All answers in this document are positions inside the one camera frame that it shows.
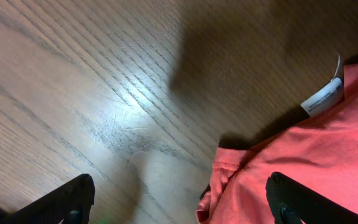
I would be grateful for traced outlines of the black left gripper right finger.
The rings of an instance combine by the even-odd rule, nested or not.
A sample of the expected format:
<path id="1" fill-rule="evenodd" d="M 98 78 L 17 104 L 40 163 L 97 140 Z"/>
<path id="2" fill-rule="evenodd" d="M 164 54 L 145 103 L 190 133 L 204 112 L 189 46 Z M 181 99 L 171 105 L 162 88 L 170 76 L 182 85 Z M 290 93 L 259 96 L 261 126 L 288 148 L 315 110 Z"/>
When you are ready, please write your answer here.
<path id="1" fill-rule="evenodd" d="M 265 189 L 275 224 L 358 223 L 358 214 L 280 172 L 268 177 Z"/>

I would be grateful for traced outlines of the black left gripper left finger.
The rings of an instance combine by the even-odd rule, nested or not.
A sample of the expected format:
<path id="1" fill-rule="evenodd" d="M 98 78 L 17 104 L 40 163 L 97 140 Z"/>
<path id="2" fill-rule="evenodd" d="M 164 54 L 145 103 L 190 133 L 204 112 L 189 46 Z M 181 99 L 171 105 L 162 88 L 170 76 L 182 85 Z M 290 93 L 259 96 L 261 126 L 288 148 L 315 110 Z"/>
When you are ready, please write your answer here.
<path id="1" fill-rule="evenodd" d="M 81 174 L 0 220 L 0 224 L 88 224 L 94 196 L 93 178 L 89 174 Z"/>

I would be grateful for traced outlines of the red orange t-shirt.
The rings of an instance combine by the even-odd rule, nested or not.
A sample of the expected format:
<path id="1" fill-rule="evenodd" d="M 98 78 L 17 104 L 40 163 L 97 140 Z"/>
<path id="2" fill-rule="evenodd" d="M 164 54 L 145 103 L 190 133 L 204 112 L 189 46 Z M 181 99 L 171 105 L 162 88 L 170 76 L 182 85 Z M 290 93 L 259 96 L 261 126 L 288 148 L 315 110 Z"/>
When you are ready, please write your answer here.
<path id="1" fill-rule="evenodd" d="M 199 223 L 273 223 L 266 183 L 280 172 L 358 214 L 358 63 L 344 67 L 344 100 L 246 150 L 216 151 Z"/>

